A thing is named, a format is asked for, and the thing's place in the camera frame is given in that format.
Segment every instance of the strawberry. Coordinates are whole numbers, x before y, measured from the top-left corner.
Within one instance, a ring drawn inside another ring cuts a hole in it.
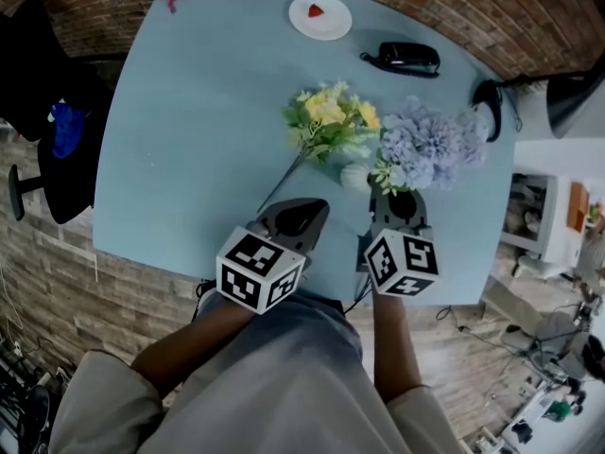
[[[311,7],[309,7],[309,17],[319,17],[320,15],[323,15],[323,10],[317,5],[313,4]]]

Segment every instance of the black lamp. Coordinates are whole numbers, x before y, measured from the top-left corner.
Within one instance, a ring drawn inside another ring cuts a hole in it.
[[[488,138],[488,142],[494,142],[500,135],[502,124],[501,89],[547,80],[546,112],[548,121],[555,137],[563,138],[578,120],[588,98],[604,79],[605,53],[601,55],[590,71],[536,77],[521,75],[518,78],[502,82],[484,80],[476,88],[473,105],[477,107],[478,112],[491,114],[493,117],[493,132]]]

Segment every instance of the wooden floor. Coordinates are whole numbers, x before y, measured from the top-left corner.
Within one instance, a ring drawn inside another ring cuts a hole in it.
[[[95,251],[92,210],[58,226],[38,190],[28,194],[26,217],[16,222],[9,203],[9,168],[17,164],[22,178],[36,176],[36,145],[23,138],[15,141],[13,131],[0,128],[0,147],[0,265],[7,293],[23,321],[22,330],[0,291],[0,309],[10,319],[0,318],[3,337],[9,334],[24,351],[37,349],[31,359],[54,374],[58,366],[73,372],[90,349],[131,361],[142,348],[191,320],[196,283]],[[576,300],[565,283],[544,284],[525,276],[512,280],[513,263],[512,251],[501,247],[493,274],[541,310]],[[502,428],[502,414],[514,414],[523,402],[520,391],[529,370],[506,350],[458,332],[453,316],[438,322],[439,310],[409,311],[424,381],[435,387],[459,437],[484,425]],[[482,319],[480,306],[457,307],[455,313],[458,324],[499,344],[503,320],[492,314]],[[360,307],[350,318],[364,342],[364,365],[371,370],[372,311]]]

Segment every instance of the white plate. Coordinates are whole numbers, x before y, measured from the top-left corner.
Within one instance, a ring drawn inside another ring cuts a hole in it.
[[[319,17],[309,17],[309,7],[313,4],[323,10]],[[340,0],[294,0],[288,15],[299,32],[319,41],[340,39],[353,24],[351,12]]]

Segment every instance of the cable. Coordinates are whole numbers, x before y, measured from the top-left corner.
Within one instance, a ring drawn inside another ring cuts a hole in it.
[[[435,319],[438,322],[440,322],[441,320],[444,320],[445,318],[447,318],[450,314],[452,315],[452,319],[454,320],[454,326],[456,327],[456,330],[458,330],[460,333],[466,333],[466,334],[471,335],[472,337],[476,338],[479,341],[482,341],[482,342],[484,342],[486,344],[489,344],[493,348],[502,348],[502,349],[508,351],[511,355],[514,355],[514,356],[517,355],[516,352],[512,352],[511,350],[509,350],[508,347],[506,347],[503,344],[495,344],[495,343],[492,343],[491,341],[483,340],[478,335],[476,335],[475,333],[473,333],[471,331],[471,328],[469,328],[468,326],[460,326],[460,325],[458,325],[458,318],[456,317],[456,313],[454,312],[454,309],[451,306],[447,306],[444,309],[441,309],[437,313],[437,315],[435,315]]]
[[[344,314],[346,315],[349,311],[351,311],[354,307],[356,307],[359,303],[361,303],[361,301],[363,301],[363,299],[370,294],[370,292],[372,292],[372,280],[370,279],[370,275],[368,274],[368,280],[366,281],[365,286],[362,289],[362,293],[359,295],[359,297],[355,300],[355,302],[351,305],[351,307],[349,307]]]
[[[580,307],[582,306],[582,303],[578,303],[577,305],[562,305],[562,306],[557,306],[555,307],[552,312],[554,313],[557,309],[563,309],[564,307]]]
[[[57,353],[59,353],[59,355],[61,354],[61,352],[57,349],[57,347],[55,346],[55,343],[53,343],[51,340],[49,340],[48,338],[45,337],[41,337],[40,335],[38,335],[38,338],[36,339],[38,341],[38,347],[37,348],[32,348],[31,350],[28,350],[26,352],[23,352],[24,355],[29,355],[30,353],[33,352],[37,352],[38,350],[40,350],[42,348],[41,345],[41,341],[48,341],[50,343],[50,345],[55,349],[55,351]]]
[[[502,98],[502,88],[500,86],[496,86],[495,89],[498,93],[498,105],[500,107],[502,107],[502,102],[504,100]],[[508,93],[507,93],[507,97],[509,98],[510,105],[512,106],[512,108],[514,109],[514,113],[516,114],[516,116],[514,118],[514,128],[516,129],[517,132],[520,132],[521,129],[523,128],[523,120],[521,119],[521,116],[519,115],[519,112],[517,111],[517,107],[512,102],[512,99],[510,98]]]
[[[476,338],[479,341],[482,341],[486,344],[489,344],[490,346],[492,346],[493,348],[502,348],[504,350],[506,350],[510,356],[511,359],[509,360],[509,363],[505,366],[505,368],[503,369],[506,370],[506,367],[508,367],[510,365],[510,363],[515,359],[515,358],[526,358],[529,360],[531,365],[528,365],[528,367],[530,366],[530,369],[534,371],[534,373],[536,373],[539,376],[542,377],[547,377],[548,381],[550,384],[552,383],[557,383],[559,385],[564,385],[564,382],[566,382],[567,378],[560,378],[557,375],[554,375],[546,370],[543,370],[541,368],[538,367],[538,365],[536,365],[533,361],[533,358],[529,355],[526,355],[524,351],[522,351],[521,349],[519,349],[517,352],[512,352],[507,346],[505,346],[504,344],[495,344],[492,343],[490,341],[487,340],[483,340],[482,338],[480,338],[478,335],[476,335],[475,333],[473,333],[471,331],[471,328],[469,328],[466,325],[459,325],[458,324],[458,318],[456,316],[456,313],[453,309],[452,306],[447,306],[443,309],[441,309],[437,315],[435,315],[435,319],[437,321],[442,321],[445,318],[447,318],[449,315],[452,315],[452,320],[454,321],[454,326],[456,327],[456,330],[458,330],[460,333],[466,333],[468,335],[471,335],[472,337]],[[538,340],[536,337],[532,337],[530,335],[527,335],[529,338],[531,338],[532,340],[536,341],[538,343],[538,347],[540,348],[541,354],[544,358],[544,353],[542,353],[542,342],[543,341],[550,341],[550,340],[554,340],[556,338],[561,338],[564,336],[570,336],[570,335],[576,335],[579,331],[574,331],[573,333],[564,333],[562,335],[557,335],[555,337],[551,337],[551,338],[546,338],[543,340]],[[495,385],[495,383],[497,383],[497,379],[496,381],[490,386],[490,388],[488,389],[488,391],[486,392],[485,396],[487,396],[487,393],[493,388],[493,385]]]
[[[4,289],[4,293],[7,296],[7,299],[9,300],[10,305],[12,306],[12,310],[15,312],[17,320],[19,320],[19,322],[17,323],[12,318],[9,318],[9,315],[5,313],[5,317],[7,318],[7,334],[9,336],[9,341],[12,343],[13,349],[16,349],[15,342],[12,340],[12,336],[10,335],[9,320],[11,320],[14,323],[14,325],[17,326],[21,331],[23,331],[23,322],[21,321],[21,316],[19,316],[19,313],[17,312],[17,308],[15,307],[15,304],[10,299],[9,292],[7,291],[7,283],[4,280],[2,261],[0,261],[0,277],[2,277],[2,287]]]
[[[500,379],[500,376],[502,376],[502,374],[504,374],[504,372],[506,371],[507,368],[509,368],[509,365],[512,363],[512,361],[517,357],[516,355],[513,355],[512,357],[510,357],[510,360],[507,361],[507,364],[504,365],[504,368],[500,371],[500,373],[498,374],[498,376],[495,378],[495,380],[492,382],[492,385],[490,385],[490,388],[483,394],[483,401],[485,402],[485,399],[488,397],[488,395],[490,394],[490,392],[492,391],[492,388],[495,386],[496,383],[498,383],[498,380]]]

